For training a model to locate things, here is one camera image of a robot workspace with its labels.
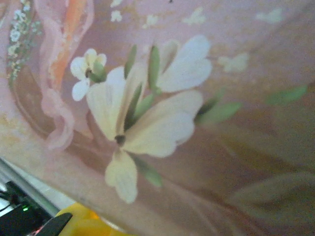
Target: painted flower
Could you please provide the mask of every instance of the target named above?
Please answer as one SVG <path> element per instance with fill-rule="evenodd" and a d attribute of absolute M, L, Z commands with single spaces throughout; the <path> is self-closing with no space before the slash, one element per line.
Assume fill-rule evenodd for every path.
<path fill-rule="evenodd" d="M 27 18 L 25 13 L 23 13 L 21 10 L 16 10 L 14 12 L 14 19 L 19 20 L 20 22 L 25 22 Z"/>
<path fill-rule="evenodd" d="M 105 171 L 105 181 L 129 204 L 137 196 L 137 168 L 130 153 L 157 158 L 171 155 L 193 134 L 193 119 L 202 105 L 200 92 L 184 91 L 157 103 L 125 130 L 134 92 L 146 79 L 144 66 L 135 64 L 126 80 L 124 68 L 118 67 L 108 74 L 105 82 L 94 84 L 87 93 L 88 106 L 100 130 L 117 144 Z"/>
<path fill-rule="evenodd" d="M 163 92 L 176 92 L 202 84 L 212 70 L 206 58 L 209 50 L 210 43 L 203 35 L 191 38 L 181 49 L 177 41 L 167 42 L 160 52 L 157 87 Z"/>
<path fill-rule="evenodd" d="M 16 43 L 16 44 L 13 44 L 12 46 L 10 46 L 10 47 L 8 48 L 8 55 L 9 55 L 10 57 L 13 57 L 13 58 L 17 57 L 17 54 L 15 53 L 15 50 L 16 50 L 19 46 L 20 46 L 20 43 L 19 43 L 19 42 Z"/>
<path fill-rule="evenodd" d="M 31 3 L 30 3 L 30 1 L 25 2 L 24 7 L 23 7 L 23 10 L 24 10 L 24 11 L 29 11 L 30 8 L 31 8 Z"/>
<path fill-rule="evenodd" d="M 73 59 L 70 71 L 74 77 L 79 79 L 72 89 L 72 97 L 75 101 L 80 101 L 90 88 L 89 73 L 94 73 L 94 62 L 97 61 L 103 66 L 106 64 L 106 55 L 97 54 L 95 49 L 88 49 L 83 57 Z"/>
<path fill-rule="evenodd" d="M 21 36 L 21 33 L 16 30 L 16 29 L 12 29 L 11 32 L 10 32 L 10 39 L 12 42 L 17 42 L 19 40 Z"/>

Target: flower petal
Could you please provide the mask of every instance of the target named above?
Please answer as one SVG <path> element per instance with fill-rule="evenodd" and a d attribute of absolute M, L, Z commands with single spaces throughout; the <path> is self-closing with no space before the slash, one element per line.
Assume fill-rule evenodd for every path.
<path fill-rule="evenodd" d="M 124 149 L 156 157 L 171 155 L 194 130 L 193 119 L 202 106 L 198 91 L 185 91 L 159 102 L 126 131 Z"/>
<path fill-rule="evenodd" d="M 95 49 L 90 48 L 84 53 L 84 58 L 90 68 L 93 67 L 93 64 L 97 58 L 97 52 Z"/>
<path fill-rule="evenodd" d="M 166 42 L 160 51 L 160 73 L 164 73 L 174 60 L 179 49 L 179 42 L 170 40 Z"/>
<path fill-rule="evenodd" d="M 194 130 L 193 118 L 185 112 L 160 115 L 156 109 L 144 114 L 126 131 L 123 149 L 154 157 L 171 155 L 178 141 L 187 140 Z"/>
<path fill-rule="evenodd" d="M 72 88 L 72 98 L 74 101 L 80 101 L 87 94 L 90 88 L 90 80 L 85 79 L 77 82 Z"/>
<path fill-rule="evenodd" d="M 87 102 L 96 123 L 104 135 L 115 140 L 116 124 L 122 104 L 126 81 L 124 68 L 117 67 L 103 83 L 94 84 L 87 93 Z"/>
<path fill-rule="evenodd" d="M 201 85 L 209 76 L 212 65 L 209 60 L 175 60 L 157 80 L 163 92 L 176 92 Z"/>
<path fill-rule="evenodd" d="M 118 196 L 126 203 L 133 203 L 137 197 L 137 167 L 124 151 L 114 152 L 113 159 L 105 171 L 105 181 L 115 187 Z"/>
<path fill-rule="evenodd" d="M 87 64 L 85 63 L 85 60 L 83 57 L 77 57 L 73 59 L 70 65 L 70 71 L 71 74 L 78 78 L 79 80 L 82 80 L 85 77 L 85 71 L 88 68 Z"/>
<path fill-rule="evenodd" d="M 117 134 L 124 133 L 124 122 L 126 118 L 126 114 L 133 98 L 134 92 L 138 88 L 138 86 L 142 83 L 142 91 L 140 94 L 140 98 L 138 102 L 141 101 L 144 89 L 147 84 L 147 69 L 143 64 L 136 63 L 130 70 L 128 77 L 126 79 L 126 88 L 122 101 L 121 111 L 119 113 L 118 121 L 117 121 Z"/>
<path fill-rule="evenodd" d="M 209 53 L 210 42 L 203 35 L 196 35 L 188 40 L 176 55 L 175 60 L 186 59 L 194 62 L 196 60 L 204 59 Z"/>
<path fill-rule="evenodd" d="M 105 66 L 107 62 L 107 57 L 105 54 L 98 54 L 96 60 L 103 66 Z"/>

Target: yellow object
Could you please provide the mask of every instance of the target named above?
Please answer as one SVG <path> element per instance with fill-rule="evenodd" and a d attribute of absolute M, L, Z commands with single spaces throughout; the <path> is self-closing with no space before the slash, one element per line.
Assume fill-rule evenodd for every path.
<path fill-rule="evenodd" d="M 62 209 L 56 216 L 64 213 L 71 213 L 72 218 L 59 236 L 130 236 L 111 228 L 95 212 L 79 203 Z"/>

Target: pink painted surface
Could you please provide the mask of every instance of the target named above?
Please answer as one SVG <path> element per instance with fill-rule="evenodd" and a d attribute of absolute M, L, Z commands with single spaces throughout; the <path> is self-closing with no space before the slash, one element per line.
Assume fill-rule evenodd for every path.
<path fill-rule="evenodd" d="M 6 33 L 0 35 L 0 55 L 4 59 L 9 22 L 20 4 L 18 1 L 2 2 L 10 2 L 2 25 Z M 36 2 L 44 6 L 44 2 L 49 1 Z M 54 8 L 38 6 L 39 17 L 47 17 L 47 21 L 59 17 L 56 24 L 62 24 L 66 5 L 62 0 L 59 2 L 60 5 Z M 169 3 L 168 0 L 123 0 L 115 7 L 110 5 L 110 1 L 94 1 L 94 21 L 86 33 L 83 32 L 82 40 L 78 34 L 72 48 L 72 58 L 82 56 L 88 48 L 95 48 L 98 53 L 107 55 L 106 68 L 110 70 L 124 64 L 133 44 L 138 45 L 138 59 L 145 60 L 153 43 L 161 45 L 169 39 L 184 43 L 196 34 L 203 34 L 212 43 L 209 58 L 214 67 L 209 79 L 199 88 L 205 98 L 225 86 L 227 100 L 243 101 L 249 109 L 260 107 L 262 97 L 269 92 L 315 80 L 314 1 L 240 0 L 232 3 L 229 0 L 173 0 Z M 280 15 L 277 15 L 277 11 L 274 13 L 276 16 L 268 15 L 275 9 L 281 9 Z M 119 18 L 112 21 L 113 11 L 120 11 L 121 21 Z M 157 19 L 152 21 L 152 25 L 147 22 L 148 15 Z M 48 40 L 61 40 L 57 32 L 63 28 L 58 26 L 58 29 L 52 28 L 52 38 Z M 40 38 L 40 43 L 44 42 L 44 52 L 53 59 L 53 53 L 46 50 L 60 48 L 58 45 L 52 47 L 48 40 Z M 40 85 L 45 80 L 43 73 L 47 73 L 47 68 L 43 71 L 46 58 L 43 59 L 39 51 L 40 47 L 33 50 L 28 64 Z M 248 53 L 250 58 L 245 68 L 226 72 L 227 65 L 222 65 L 219 58 L 232 59 L 241 53 Z M 26 88 L 24 92 L 28 89 L 32 91 L 31 87 L 35 84 L 28 72 L 23 72 L 26 81 L 20 84 L 17 91 L 22 91 L 23 86 Z M 30 120 L 34 120 L 33 117 L 25 119 L 21 116 L 21 109 L 17 109 L 14 99 L 18 100 L 20 107 L 28 106 L 23 105 L 17 95 L 13 98 L 5 73 L 5 62 L 2 62 L 0 111 L 3 121 L 0 125 L 1 136 L 6 136 L 7 141 L 1 140 L 0 154 L 123 228 L 138 235 L 230 235 L 231 225 L 235 225 L 246 235 L 263 235 L 256 227 L 257 223 L 266 228 L 267 234 L 301 232 L 299 227 L 270 227 L 211 200 L 210 192 L 228 196 L 268 174 L 253 171 L 236 162 L 216 142 L 213 134 L 200 127 L 172 156 L 163 160 L 143 157 L 163 176 L 164 185 L 162 189 L 154 188 L 140 177 L 139 196 L 135 203 L 126 205 L 117 197 L 115 190 L 104 182 L 104 169 L 113 150 L 108 144 L 97 149 L 97 145 L 89 139 L 91 132 L 85 119 L 88 107 L 85 99 L 75 102 L 71 97 L 77 79 L 71 75 L 69 68 L 65 71 L 59 96 L 74 117 L 75 130 L 85 136 L 79 136 L 79 141 L 75 139 L 70 149 L 58 153 L 48 150 L 46 138 L 37 135 L 38 132 L 33 131 L 36 130 L 34 125 L 29 125 L 40 123 L 40 117 L 32 123 Z M 35 101 L 36 92 L 36 89 L 30 92 L 29 102 Z M 37 110 L 28 108 L 27 112 L 36 114 Z M 253 118 L 243 117 L 244 114 L 240 113 L 234 121 L 250 127 Z M 254 128 L 272 132 L 268 115 L 267 111 L 265 117 L 255 120 L 257 125 Z M 47 128 L 45 132 L 47 136 L 50 129 Z"/>

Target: black object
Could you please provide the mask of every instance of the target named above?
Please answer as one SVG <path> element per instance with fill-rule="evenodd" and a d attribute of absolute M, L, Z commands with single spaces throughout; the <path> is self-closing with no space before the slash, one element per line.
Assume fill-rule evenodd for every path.
<path fill-rule="evenodd" d="M 18 185 L 9 181 L 1 195 L 14 208 L 0 217 L 0 236 L 25 236 L 39 229 L 52 217 Z"/>
<path fill-rule="evenodd" d="M 0 236 L 25 236 L 43 225 L 36 210 L 20 205 L 0 218 Z"/>
<path fill-rule="evenodd" d="M 58 236 L 71 218 L 71 213 L 64 213 L 52 218 L 36 236 Z"/>

